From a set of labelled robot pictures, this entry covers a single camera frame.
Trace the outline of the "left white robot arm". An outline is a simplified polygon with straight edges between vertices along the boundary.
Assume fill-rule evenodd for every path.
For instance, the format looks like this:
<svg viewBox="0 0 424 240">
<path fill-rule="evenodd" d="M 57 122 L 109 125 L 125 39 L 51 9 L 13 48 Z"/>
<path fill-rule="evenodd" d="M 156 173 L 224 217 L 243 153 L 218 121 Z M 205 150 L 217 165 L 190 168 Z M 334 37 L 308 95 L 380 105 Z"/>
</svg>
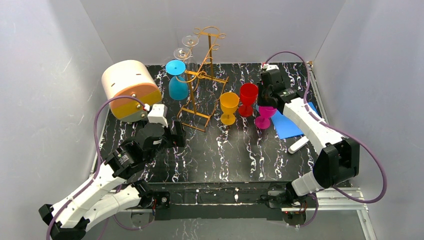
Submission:
<svg viewBox="0 0 424 240">
<path fill-rule="evenodd" d="M 115 194 L 111 190 L 141 172 L 156 153 L 186 145 L 186 131 L 180 120 L 171 126 L 146 123 L 124 140 L 96 172 L 63 200 L 44 204 L 38 212 L 48 225 L 48 240 L 81 240 L 99 222 L 129 208 L 155 203 L 154 191 L 145 180 L 137 180 Z"/>
</svg>

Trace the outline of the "magenta wine glass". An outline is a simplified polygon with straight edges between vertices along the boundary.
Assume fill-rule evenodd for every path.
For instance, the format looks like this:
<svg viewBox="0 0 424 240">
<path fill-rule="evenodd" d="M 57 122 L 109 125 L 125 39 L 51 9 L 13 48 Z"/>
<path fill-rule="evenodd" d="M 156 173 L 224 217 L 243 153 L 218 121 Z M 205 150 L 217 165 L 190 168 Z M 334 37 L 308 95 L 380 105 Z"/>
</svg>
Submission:
<svg viewBox="0 0 424 240">
<path fill-rule="evenodd" d="M 255 126 L 261 130 L 268 129 L 271 125 L 270 118 L 275 115 L 277 109 L 272 106 L 258 106 L 259 116 L 254 120 Z"/>
</svg>

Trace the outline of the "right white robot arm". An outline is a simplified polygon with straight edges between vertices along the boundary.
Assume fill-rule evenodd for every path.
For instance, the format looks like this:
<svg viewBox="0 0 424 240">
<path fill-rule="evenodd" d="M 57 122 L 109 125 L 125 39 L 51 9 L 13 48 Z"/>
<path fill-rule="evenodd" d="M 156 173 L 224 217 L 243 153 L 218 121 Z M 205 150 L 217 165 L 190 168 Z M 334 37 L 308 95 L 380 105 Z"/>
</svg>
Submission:
<svg viewBox="0 0 424 240">
<path fill-rule="evenodd" d="M 359 143 L 327 127 L 325 120 L 304 102 L 300 91 L 286 87 L 277 65 L 262 66 L 257 86 L 258 106 L 276 109 L 290 119 L 318 154 L 312 170 L 287 183 L 285 191 L 272 200 L 291 204 L 359 174 Z"/>
</svg>

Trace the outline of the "yellow wine glass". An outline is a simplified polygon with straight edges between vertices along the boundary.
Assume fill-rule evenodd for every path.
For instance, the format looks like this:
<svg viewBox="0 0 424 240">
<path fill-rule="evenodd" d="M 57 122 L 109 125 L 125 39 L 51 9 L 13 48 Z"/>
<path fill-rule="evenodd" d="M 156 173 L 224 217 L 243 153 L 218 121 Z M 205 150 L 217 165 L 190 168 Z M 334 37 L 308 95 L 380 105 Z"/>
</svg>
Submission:
<svg viewBox="0 0 424 240">
<path fill-rule="evenodd" d="M 236 121 L 235 112 L 240 102 L 239 96 L 234 92 L 225 92 L 220 96 L 219 100 L 222 110 L 221 122 L 227 126 L 234 124 Z"/>
</svg>

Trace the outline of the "red wine glass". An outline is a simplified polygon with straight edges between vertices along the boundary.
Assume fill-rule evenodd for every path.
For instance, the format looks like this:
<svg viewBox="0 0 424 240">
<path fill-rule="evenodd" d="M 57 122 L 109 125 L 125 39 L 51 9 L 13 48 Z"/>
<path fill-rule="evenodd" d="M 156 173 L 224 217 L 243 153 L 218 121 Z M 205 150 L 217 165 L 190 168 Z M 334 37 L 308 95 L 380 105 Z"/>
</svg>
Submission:
<svg viewBox="0 0 424 240">
<path fill-rule="evenodd" d="M 240 116 L 247 118 L 253 114 L 252 105 L 257 100 L 258 91 L 258 86 L 254 83 L 245 83 L 240 87 L 241 106 L 238 108 Z"/>
</svg>

